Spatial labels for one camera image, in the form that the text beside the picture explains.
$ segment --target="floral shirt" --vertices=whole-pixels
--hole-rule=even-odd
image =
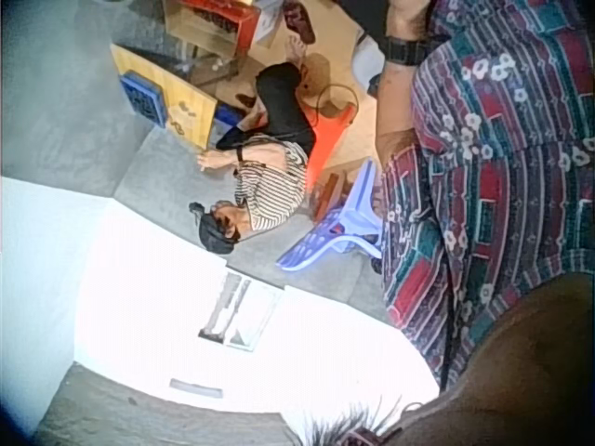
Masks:
[[[437,379],[452,303],[452,385],[529,291],[595,271],[593,54],[572,1],[439,0],[430,33],[419,147],[383,176],[384,297]]]

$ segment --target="man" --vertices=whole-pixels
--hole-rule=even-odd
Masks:
[[[257,102],[252,111],[217,144],[198,156],[202,167],[235,165],[235,203],[219,201],[202,216],[201,243],[208,251],[229,254],[249,233],[284,223],[304,199],[306,164],[315,136],[296,98],[306,47],[296,37],[285,44],[287,62],[257,77]]]
[[[386,23],[384,294],[443,393],[395,426],[313,444],[594,444],[593,54],[578,4],[390,0]]]

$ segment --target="wooden cabinet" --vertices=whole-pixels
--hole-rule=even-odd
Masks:
[[[229,0],[163,0],[163,3],[165,28],[178,39],[228,59],[245,56],[250,49],[259,8]]]

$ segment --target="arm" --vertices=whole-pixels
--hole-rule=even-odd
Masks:
[[[244,161],[254,161],[265,164],[267,167],[285,172],[287,160],[285,149],[276,143],[265,143],[257,146],[246,147],[242,150]],[[207,151],[198,155],[198,164],[202,168],[219,169],[226,165],[238,164],[236,151]]]
[[[425,37],[429,0],[391,0],[387,35],[403,40]],[[411,89],[416,67],[386,62],[380,78],[377,102],[376,147],[384,165],[390,156],[417,141],[411,111]]]
[[[217,143],[217,149],[223,150],[241,146],[244,142],[254,136],[255,130],[261,124],[263,116],[266,116],[264,108],[258,103],[259,100],[242,121],[223,135],[223,138]]]

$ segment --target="floor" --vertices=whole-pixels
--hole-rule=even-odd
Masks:
[[[150,397],[75,364],[33,438],[61,446],[291,446],[278,413],[220,413]]]
[[[198,245],[188,204],[231,198],[231,173],[200,173],[192,147],[133,114],[109,51],[114,41],[158,55],[164,63],[179,59],[182,45],[165,33],[161,1],[56,0],[35,9],[31,2],[13,3],[17,4],[6,7],[2,15],[2,175],[114,197]],[[350,76],[357,27],[329,0],[304,3],[319,30],[310,48],[310,73],[349,86],[360,100],[358,116],[328,163],[333,168],[348,165],[355,172],[365,157],[374,155],[376,107]],[[253,48],[250,56],[256,68],[283,58],[286,35],[282,24],[269,48]],[[249,77],[244,75],[248,87]],[[309,82],[314,98],[312,85],[322,81]],[[340,88],[329,98],[338,106],[353,100]],[[379,276],[358,252],[329,254],[297,273],[275,266],[310,228],[302,210],[280,228],[243,242],[228,257],[229,265],[277,286],[293,285],[349,303],[387,321]]]
[[[153,223],[199,245],[188,204],[198,201],[210,205],[218,199],[232,199],[232,172],[200,172],[190,144],[154,128],[113,196]],[[329,253],[315,266],[299,272],[284,272],[275,266],[277,258],[311,227],[308,216],[295,215],[280,228],[240,243],[225,258],[232,269],[264,282],[323,295],[388,321],[380,297],[380,276],[372,271],[369,258],[357,251]]]

